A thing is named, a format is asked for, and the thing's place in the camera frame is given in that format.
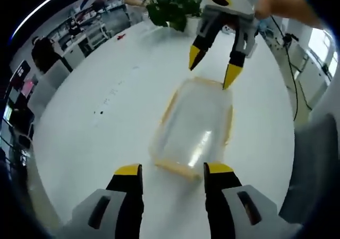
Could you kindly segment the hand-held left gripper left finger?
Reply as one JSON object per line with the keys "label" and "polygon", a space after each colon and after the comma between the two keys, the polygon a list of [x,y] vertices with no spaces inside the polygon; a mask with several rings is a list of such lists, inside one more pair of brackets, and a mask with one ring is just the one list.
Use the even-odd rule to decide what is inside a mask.
{"label": "hand-held left gripper left finger", "polygon": [[65,238],[139,238],[143,203],[142,165],[120,167],[72,211]]}

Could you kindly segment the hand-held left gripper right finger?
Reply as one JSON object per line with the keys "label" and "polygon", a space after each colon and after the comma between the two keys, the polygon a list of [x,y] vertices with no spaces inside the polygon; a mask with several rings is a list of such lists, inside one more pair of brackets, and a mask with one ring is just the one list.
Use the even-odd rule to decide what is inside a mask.
{"label": "hand-held left gripper right finger", "polygon": [[281,220],[269,198],[225,164],[204,163],[203,170],[211,238],[279,238]]}

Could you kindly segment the person's right hand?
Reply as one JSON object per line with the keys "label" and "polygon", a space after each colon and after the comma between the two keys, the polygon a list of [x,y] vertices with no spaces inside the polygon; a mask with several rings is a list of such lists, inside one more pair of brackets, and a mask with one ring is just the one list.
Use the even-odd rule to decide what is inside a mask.
{"label": "person's right hand", "polygon": [[258,0],[255,6],[255,17],[263,20],[271,16],[272,6],[275,0]]}

